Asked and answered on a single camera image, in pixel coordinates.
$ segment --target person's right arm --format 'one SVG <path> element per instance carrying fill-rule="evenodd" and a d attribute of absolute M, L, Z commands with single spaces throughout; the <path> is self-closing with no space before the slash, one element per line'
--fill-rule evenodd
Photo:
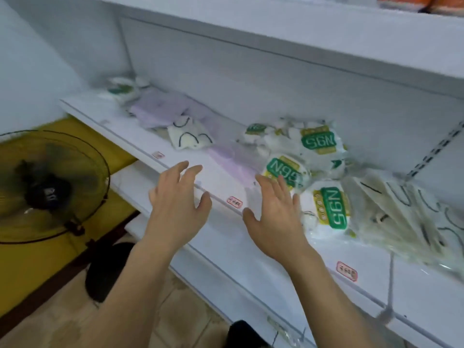
<path fill-rule="evenodd" d="M 300 298 L 318 348 L 374 348 L 368 326 L 310 246 L 300 223 L 298 195 L 287 185 L 257 175 L 263 194 L 261 220 L 250 209 L 243 220 L 264 254 L 281 263 Z"/>

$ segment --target person's left arm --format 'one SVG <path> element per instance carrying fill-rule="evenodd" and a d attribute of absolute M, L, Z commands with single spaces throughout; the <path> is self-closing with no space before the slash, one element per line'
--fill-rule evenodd
<path fill-rule="evenodd" d="M 158 297 L 172 257 L 206 223 L 212 202 L 208 193 L 194 206 L 195 176 L 201 166 L 187 161 L 163 172 L 149 192 L 153 210 L 143 239 L 83 333 L 86 348 L 146 348 Z"/>

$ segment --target dark brown baseboard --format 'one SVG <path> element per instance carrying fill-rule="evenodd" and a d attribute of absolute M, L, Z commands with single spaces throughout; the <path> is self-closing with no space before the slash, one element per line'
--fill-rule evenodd
<path fill-rule="evenodd" d="M 46 280 L 34 292 L 29 294 L 21 303 L 0 317 L 0 338 L 15 328 L 27 316 L 31 315 L 42 304 L 49 300 L 65 284 L 72 280 L 79 272 L 87 267 L 93 259 L 95 252 L 104 246 L 110 246 L 125 233 L 125 225 L 140 212 L 136 211 L 123 222 L 102 236 L 90 248 L 78 255 L 72 262 Z"/>

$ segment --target hand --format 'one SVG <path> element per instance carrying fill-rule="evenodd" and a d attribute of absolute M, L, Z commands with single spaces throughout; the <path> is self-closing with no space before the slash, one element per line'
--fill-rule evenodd
<path fill-rule="evenodd" d="M 153 210 L 142 241 L 169 256 L 192 240 L 205 225 L 212 207 L 209 193 L 205 192 L 195 208 L 195 176 L 203 166 L 187 169 L 181 178 L 181 172 L 188 166 L 189 162 L 184 161 L 164 171 L 158 186 L 148 194 Z"/>
<path fill-rule="evenodd" d="M 307 251 L 316 252 L 306 240 L 300 222 L 299 195 L 290 196 L 282 176 L 277 181 L 256 175 L 261 186 L 263 204 L 261 220 L 253 211 L 243 210 L 243 221 L 253 242 L 264 254 L 288 270 Z"/>

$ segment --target red bordered label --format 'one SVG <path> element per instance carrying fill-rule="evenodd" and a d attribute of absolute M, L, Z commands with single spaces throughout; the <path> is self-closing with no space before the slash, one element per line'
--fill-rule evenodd
<path fill-rule="evenodd" d="M 345 265 L 341 261 L 337 263 L 337 272 L 344 275 L 346 278 L 356 282 L 358 280 L 358 272 L 355 269 Z"/>
<path fill-rule="evenodd" d="M 155 159 L 162 159 L 164 157 L 164 154 L 160 153 L 159 151 L 155 151 L 153 154 L 151 154 Z"/>
<path fill-rule="evenodd" d="M 229 197 L 227 199 L 227 202 L 232 205 L 233 207 L 236 207 L 237 209 L 240 209 L 243 205 L 243 202 L 241 200 L 238 200 L 235 197 Z"/>

